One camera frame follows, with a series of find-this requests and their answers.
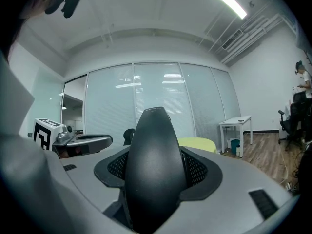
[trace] wooden floor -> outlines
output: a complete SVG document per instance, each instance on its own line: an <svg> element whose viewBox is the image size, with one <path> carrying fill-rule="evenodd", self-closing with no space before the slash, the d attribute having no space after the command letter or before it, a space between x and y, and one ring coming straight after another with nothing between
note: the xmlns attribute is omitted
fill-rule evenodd
<svg viewBox="0 0 312 234"><path fill-rule="evenodd" d="M285 186L288 182L292 182L294 185L297 183L297 179L293 177L293 171L296 169L294 161L300 153L300 148L291 144L286 152L285 146L285 141L282 141L280 145L278 144L278 133L253 134L252 145L250 144L250 134L244 134L243 157L240 158L233 155L230 150L228 153L223 153L223 155L251 163L273 178L277 183L281 183L282 186ZM281 154L284 157L288 172ZM302 154L299 154L296 159L297 166L301 157Z"/></svg>

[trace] white wall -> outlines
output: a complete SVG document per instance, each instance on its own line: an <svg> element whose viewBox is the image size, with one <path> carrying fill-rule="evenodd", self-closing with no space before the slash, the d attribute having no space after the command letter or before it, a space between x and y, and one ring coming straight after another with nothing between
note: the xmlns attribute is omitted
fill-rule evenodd
<svg viewBox="0 0 312 234"><path fill-rule="evenodd" d="M31 55L19 43L16 43L11 51L9 57L10 68L21 84L27 89L29 93L33 91L33 85L36 81L36 76L39 69L44 69L54 75L55 77L63 80L63 77L56 74L49 67L44 65L41 61ZM19 135L27 137L28 133L28 115L20 128Z"/></svg>
<svg viewBox="0 0 312 234"><path fill-rule="evenodd" d="M73 110L71 107L67 107L63 110L63 124L70 125L73 130L83 130L82 108Z"/></svg>
<svg viewBox="0 0 312 234"><path fill-rule="evenodd" d="M44 16L29 19L18 37L19 44L31 55L63 76L68 60L64 42L46 23Z"/></svg>
<svg viewBox="0 0 312 234"><path fill-rule="evenodd" d="M283 111L293 97L292 87L303 82L294 73L300 60L312 74L304 52L295 46L295 35L285 25L230 68L241 115L252 116L253 130L279 129L277 111Z"/></svg>
<svg viewBox="0 0 312 234"><path fill-rule="evenodd" d="M183 39L130 37L114 40L114 44L108 46L99 43L76 53L69 61L65 79L70 80L104 67L138 61L186 62L229 70L210 54L207 48Z"/></svg>
<svg viewBox="0 0 312 234"><path fill-rule="evenodd" d="M86 77L81 77L79 79L73 80L65 84L65 93L71 97L84 100L84 87L85 87Z"/></svg>

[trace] mesh panel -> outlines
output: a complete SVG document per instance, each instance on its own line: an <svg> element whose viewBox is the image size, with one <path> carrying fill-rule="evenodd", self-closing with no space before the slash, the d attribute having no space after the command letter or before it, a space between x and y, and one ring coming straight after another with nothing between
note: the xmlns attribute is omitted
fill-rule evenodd
<svg viewBox="0 0 312 234"><path fill-rule="evenodd" d="M183 153L186 157L187 166L191 176L192 186L200 183L207 176L207 168L198 160L192 158L186 153Z"/></svg>
<svg viewBox="0 0 312 234"><path fill-rule="evenodd" d="M125 180L127 159L128 152L111 162L108 165L108 171L116 177Z"/></svg>

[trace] table leg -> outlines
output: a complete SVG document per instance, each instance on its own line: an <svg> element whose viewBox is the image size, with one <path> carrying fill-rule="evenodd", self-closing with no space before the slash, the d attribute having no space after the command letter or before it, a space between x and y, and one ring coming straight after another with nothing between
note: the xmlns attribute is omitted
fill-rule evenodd
<svg viewBox="0 0 312 234"><path fill-rule="evenodd" d="M252 119L249 120L249 128L250 128L250 144L253 144L253 128L252 128Z"/></svg>
<svg viewBox="0 0 312 234"><path fill-rule="evenodd" d="M243 131L243 125L242 124L239 126L239 131L240 131L240 152L239 152L239 156L242 158L243 153L244 153L244 131Z"/></svg>
<svg viewBox="0 0 312 234"><path fill-rule="evenodd" d="M223 133L223 127L220 125L220 131L221 131L221 152L224 153L224 133Z"/></svg>

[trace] glass wall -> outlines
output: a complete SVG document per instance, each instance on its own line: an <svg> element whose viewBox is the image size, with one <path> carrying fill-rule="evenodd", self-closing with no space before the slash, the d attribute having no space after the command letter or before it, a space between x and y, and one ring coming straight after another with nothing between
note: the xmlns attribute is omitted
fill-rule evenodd
<svg viewBox="0 0 312 234"><path fill-rule="evenodd" d="M136 127L132 65L111 67L91 72L85 99L87 134L113 137L109 148L122 146L123 133Z"/></svg>
<svg viewBox="0 0 312 234"><path fill-rule="evenodd" d="M220 93L210 68L181 64L193 108L197 137L221 146L219 123L225 120Z"/></svg>
<svg viewBox="0 0 312 234"><path fill-rule="evenodd" d="M176 136L195 137L190 102L185 81L177 63L143 63L134 65L136 121L143 111L164 107Z"/></svg>
<svg viewBox="0 0 312 234"><path fill-rule="evenodd" d="M83 101L87 76L65 84L62 107L62 123L71 126L76 134L83 133Z"/></svg>
<svg viewBox="0 0 312 234"><path fill-rule="evenodd" d="M123 133L147 108L163 106L177 138L202 137L221 147L219 123L240 115L227 72L179 63L138 63L89 73L84 104L87 134L113 137L109 148L124 143Z"/></svg>

